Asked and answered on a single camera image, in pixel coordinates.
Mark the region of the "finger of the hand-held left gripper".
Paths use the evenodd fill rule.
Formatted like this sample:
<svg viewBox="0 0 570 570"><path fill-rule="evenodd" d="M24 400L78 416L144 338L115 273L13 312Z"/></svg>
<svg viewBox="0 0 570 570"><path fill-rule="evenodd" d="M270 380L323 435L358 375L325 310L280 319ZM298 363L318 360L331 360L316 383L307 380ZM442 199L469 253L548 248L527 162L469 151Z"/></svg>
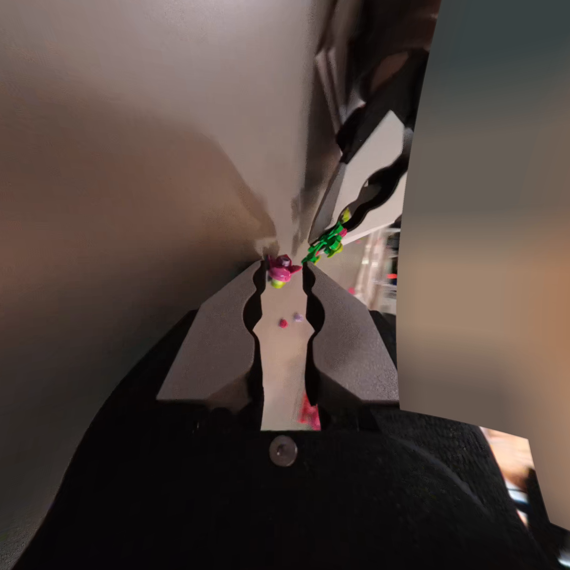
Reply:
<svg viewBox="0 0 570 570"><path fill-rule="evenodd" d="M309 243L331 228L346 208L351 212L350 232L370 210L388 200L408 172L412 137L413 132L390 111L348 163L338 161L326 180ZM348 244L348 233L343 241Z"/></svg>
<svg viewBox="0 0 570 570"><path fill-rule="evenodd" d="M348 232L348 243L365 238L370 233L384 229L395 223L403 213L403 201L405 195L408 173L405 173L399 181L395 192L381 206L370 210L365 219L355 229Z"/></svg>

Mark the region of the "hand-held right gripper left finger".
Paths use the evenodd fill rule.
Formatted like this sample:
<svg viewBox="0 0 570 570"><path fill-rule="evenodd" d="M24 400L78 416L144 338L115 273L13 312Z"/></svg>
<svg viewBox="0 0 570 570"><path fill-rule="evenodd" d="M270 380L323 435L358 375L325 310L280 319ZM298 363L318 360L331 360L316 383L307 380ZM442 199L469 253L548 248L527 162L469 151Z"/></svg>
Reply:
<svg viewBox="0 0 570 570"><path fill-rule="evenodd" d="M258 260L201 304L158 402L225 409L247 428L260 430L265 398L254 328L265 288L266 265Z"/></svg>

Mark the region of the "red heart lego frame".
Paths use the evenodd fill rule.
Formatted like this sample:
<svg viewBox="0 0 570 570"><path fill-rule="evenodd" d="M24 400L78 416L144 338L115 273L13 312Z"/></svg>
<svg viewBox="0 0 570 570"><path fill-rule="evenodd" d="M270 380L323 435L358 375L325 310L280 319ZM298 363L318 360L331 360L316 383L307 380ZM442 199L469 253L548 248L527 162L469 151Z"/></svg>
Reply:
<svg viewBox="0 0 570 570"><path fill-rule="evenodd" d="M311 431L321 431L318 406L312 405L306 393L303 394L297 422Z"/></svg>

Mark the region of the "green lego flower stem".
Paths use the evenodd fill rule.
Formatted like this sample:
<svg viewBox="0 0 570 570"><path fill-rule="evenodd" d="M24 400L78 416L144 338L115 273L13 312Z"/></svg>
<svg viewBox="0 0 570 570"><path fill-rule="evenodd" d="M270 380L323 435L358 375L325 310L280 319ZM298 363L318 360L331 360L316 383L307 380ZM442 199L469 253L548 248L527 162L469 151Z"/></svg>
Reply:
<svg viewBox="0 0 570 570"><path fill-rule="evenodd" d="M341 213L337 223L326 230L319 238L310 244L307 255L302 259L301 264L307 262L316 264L322 255L331 258L343 250L343 239L348 233L345 225L351 218L349 208Z"/></svg>

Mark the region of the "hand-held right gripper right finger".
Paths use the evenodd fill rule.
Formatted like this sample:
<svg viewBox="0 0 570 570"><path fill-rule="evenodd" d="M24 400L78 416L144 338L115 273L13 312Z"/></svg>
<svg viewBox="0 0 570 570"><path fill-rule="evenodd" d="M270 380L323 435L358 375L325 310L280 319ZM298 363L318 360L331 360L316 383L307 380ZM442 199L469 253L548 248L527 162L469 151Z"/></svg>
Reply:
<svg viewBox="0 0 570 570"><path fill-rule="evenodd" d="M394 350L381 315L368 310L315 264L303 266L305 316L313 333L307 346L305 392L322 431L359 430L377 409L399 409Z"/></svg>

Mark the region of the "magenta lego rose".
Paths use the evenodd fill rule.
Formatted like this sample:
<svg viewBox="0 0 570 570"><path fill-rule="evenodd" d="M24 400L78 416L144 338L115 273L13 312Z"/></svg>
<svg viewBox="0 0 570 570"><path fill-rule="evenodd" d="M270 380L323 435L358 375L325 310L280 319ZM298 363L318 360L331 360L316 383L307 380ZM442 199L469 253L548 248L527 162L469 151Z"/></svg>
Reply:
<svg viewBox="0 0 570 570"><path fill-rule="evenodd" d="M267 256L267 281L274 289L282 289L292 277L302 270L302 266L293 264L288 255L280 255L276 258Z"/></svg>

